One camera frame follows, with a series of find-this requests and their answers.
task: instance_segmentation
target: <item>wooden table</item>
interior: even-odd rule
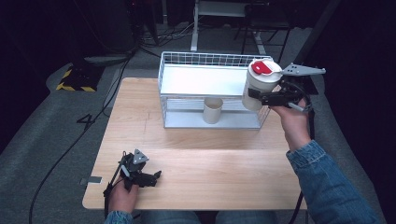
[[[285,156],[279,116],[257,130],[165,129],[156,78],[125,78],[107,124],[83,205],[103,209],[103,191],[122,152],[149,157],[144,173],[162,170],[157,186],[139,190],[136,209],[294,209],[298,179]]]

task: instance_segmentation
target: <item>wrist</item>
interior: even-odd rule
[[[311,140],[308,133],[286,134],[286,141],[288,142],[290,151],[295,151],[307,145]]]

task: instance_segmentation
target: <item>chair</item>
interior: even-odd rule
[[[245,6],[243,26],[245,26],[245,34],[241,54],[244,54],[248,32],[251,31],[255,35],[254,38],[257,45],[282,47],[277,60],[280,63],[291,29],[289,16],[283,8],[283,2],[281,0],[251,1],[250,4]],[[241,27],[239,27],[234,39],[237,38],[240,30]],[[271,43],[274,36],[281,30],[286,31],[283,43]],[[265,42],[262,42],[260,39],[261,32],[270,32],[272,34]]]

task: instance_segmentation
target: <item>cup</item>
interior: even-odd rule
[[[248,89],[259,92],[271,92],[282,78],[282,68],[272,59],[253,60],[247,68],[247,80],[242,97],[242,104],[251,111],[262,108],[262,102],[248,96]]]
[[[220,119],[223,101],[220,98],[206,97],[204,100],[204,121],[215,124]]]

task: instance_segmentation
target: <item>person's right hand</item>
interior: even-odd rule
[[[111,211],[123,211],[127,213],[132,213],[134,211],[134,205],[137,201],[137,191],[139,189],[138,185],[132,185],[131,191],[128,191],[124,187],[124,180],[119,176],[116,181],[118,183],[111,190],[110,200],[108,203],[108,212]]]
[[[304,107],[305,101],[301,100],[299,106]],[[307,113],[286,108],[285,106],[271,106],[271,109],[280,116],[290,151],[303,147],[311,141],[308,133]]]

